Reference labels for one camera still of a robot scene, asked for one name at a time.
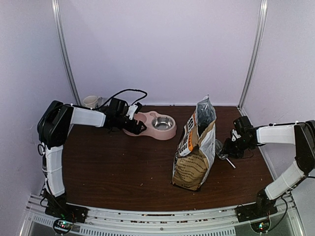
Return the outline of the pink double pet bowl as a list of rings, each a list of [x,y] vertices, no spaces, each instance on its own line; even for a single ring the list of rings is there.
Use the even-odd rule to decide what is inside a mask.
[[[171,116],[159,114],[156,111],[149,111],[146,113],[138,112],[134,115],[137,121],[142,121],[147,129],[136,135],[124,130],[124,133],[133,136],[148,136],[157,140],[170,140],[176,135],[177,125]]]

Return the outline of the dog food bag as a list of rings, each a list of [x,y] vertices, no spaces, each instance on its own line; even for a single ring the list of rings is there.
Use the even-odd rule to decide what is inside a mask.
[[[197,191],[215,160],[216,110],[206,95],[184,125],[173,161],[172,184]]]

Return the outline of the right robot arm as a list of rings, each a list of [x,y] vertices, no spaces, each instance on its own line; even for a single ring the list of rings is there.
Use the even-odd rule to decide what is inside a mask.
[[[293,190],[314,170],[315,122],[294,121],[255,127],[247,116],[241,116],[233,121],[233,125],[230,137],[217,145],[220,158],[243,158],[246,150],[261,148],[265,156],[275,157],[269,162],[271,165],[284,165],[282,173],[257,194],[252,212],[262,217],[281,195]]]

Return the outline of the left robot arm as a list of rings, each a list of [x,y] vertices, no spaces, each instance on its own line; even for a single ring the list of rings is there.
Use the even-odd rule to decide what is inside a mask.
[[[117,128],[139,135],[147,129],[142,121],[134,118],[142,105],[137,102],[126,106],[126,101],[113,98],[108,106],[85,108],[54,100],[37,125],[38,152],[43,157],[42,171],[45,176],[47,199],[52,211],[59,218],[67,218],[71,208],[66,204],[63,184],[62,152],[72,125],[97,128]]]

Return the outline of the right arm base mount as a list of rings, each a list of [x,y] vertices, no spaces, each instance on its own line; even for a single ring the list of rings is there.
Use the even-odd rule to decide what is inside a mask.
[[[235,208],[235,213],[238,222],[249,222],[251,229],[255,233],[267,233],[271,228],[270,216],[278,212],[275,206],[261,208],[257,203],[249,205],[238,205]]]

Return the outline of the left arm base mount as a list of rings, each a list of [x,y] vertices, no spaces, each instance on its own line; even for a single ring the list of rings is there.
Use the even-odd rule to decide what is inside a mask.
[[[68,234],[75,223],[85,223],[88,209],[83,206],[70,205],[66,202],[66,195],[62,194],[59,197],[54,197],[46,189],[43,191],[42,202],[46,200],[45,214],[53,216],[56,219],[53,222],[53,230],[58,235]]]

